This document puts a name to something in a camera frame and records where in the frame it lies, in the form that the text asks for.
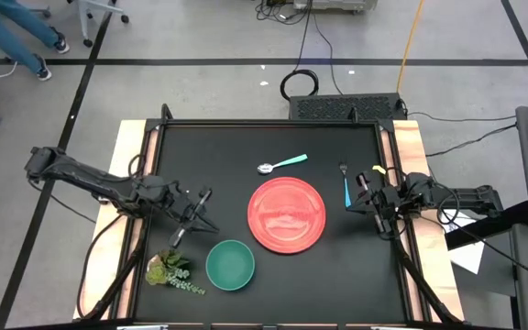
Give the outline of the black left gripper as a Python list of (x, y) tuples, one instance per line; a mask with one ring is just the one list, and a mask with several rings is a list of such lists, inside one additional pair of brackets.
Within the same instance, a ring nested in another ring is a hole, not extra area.
[(179, 226), (169, 238), (168, 244), (170, 248), (179, 246), (182, 237), (194, 231), (219, 232), (217, 225), (205, 215), (205, 204), (212, 193), (213, 191), (210, 188), (204, 188), (199, 192), (200, 199), (198, 202), (193, 202), (187, 192), (177, 191), (173, 195), (172, 203), (167, 209), (167, 215), (178, 222)]

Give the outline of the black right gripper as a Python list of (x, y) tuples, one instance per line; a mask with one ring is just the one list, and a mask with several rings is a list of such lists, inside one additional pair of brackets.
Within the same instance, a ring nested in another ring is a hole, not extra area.
[(365, 171), (357, 176), (357, 185), (361, 191), (357, 199), (346, 210), (371, 218), (382, 239), (399, 237), (401, 233), (398, 231), (397, 208), (401, 203), (401, 198), (396, 188), (389, 185), (377, 191), (373, 190), (369, 184), (369, 174)]

